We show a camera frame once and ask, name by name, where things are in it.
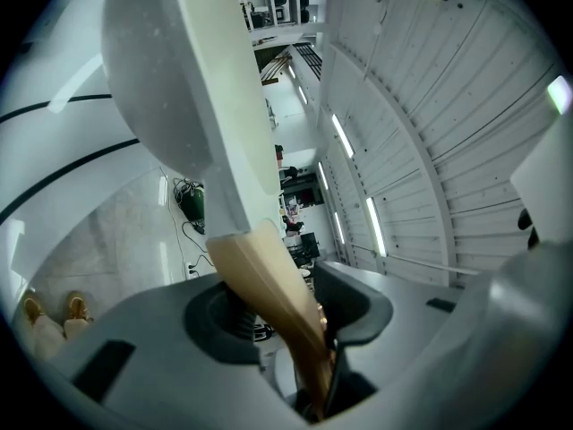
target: electrical outlet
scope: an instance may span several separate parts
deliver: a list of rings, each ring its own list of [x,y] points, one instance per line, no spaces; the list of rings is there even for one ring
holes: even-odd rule
[[[195,266],[192,262],[185,262],[185,275],[187,276],[187,280],[199,277],[199,273],[195,270]]]

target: person's foot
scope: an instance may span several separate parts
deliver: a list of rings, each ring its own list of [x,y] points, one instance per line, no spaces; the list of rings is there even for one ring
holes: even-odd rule
[[[73,291],[68,295],[66,300],[68,306],[68,319],[83,319],[87,322],[93,322],[90,317],[90,311],[86,306],[86,298],[79,291]]]
[[[22,307],[24,308],[26,319],[28,319],[28,322],[30,322],[32,326],[34,326],[38,317],[46,315],[46,309],[44,309],[38,295],[31,290],[27,290],[26,293],[24,293],[24,297],[22,298]]]

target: tan shoe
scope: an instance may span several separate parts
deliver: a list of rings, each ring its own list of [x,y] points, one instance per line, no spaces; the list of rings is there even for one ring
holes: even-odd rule
[[[86,298],[79,291],[73,291],[68,295],[66,305],[68,307],[68,319],[83,319],[87,322],[93,322],[86,306]]]
[[[28,322],[34,326],[38,317],[41,315],[46,315],[46,309],[40,302],[38,295],[36,295],[32,290],[26,290],[22,298],[22,307],[24,309],[24,314]]]

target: shoe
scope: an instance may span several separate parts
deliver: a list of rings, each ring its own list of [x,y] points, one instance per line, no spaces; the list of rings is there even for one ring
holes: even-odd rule
[[[22,307],[28,322],[30,322],[32,326],[34,326],[38,317],[46,315],[46,309],[40,302],[38,296],[31,290],[26,290],[26,293],[24,293],[24,297],[22,298]]]
[[[68,307],[68,319],[83,319],[87,322],[93,322],[86,306],[86,298],[79,291],[73,291],[68,295],[66,305]]]

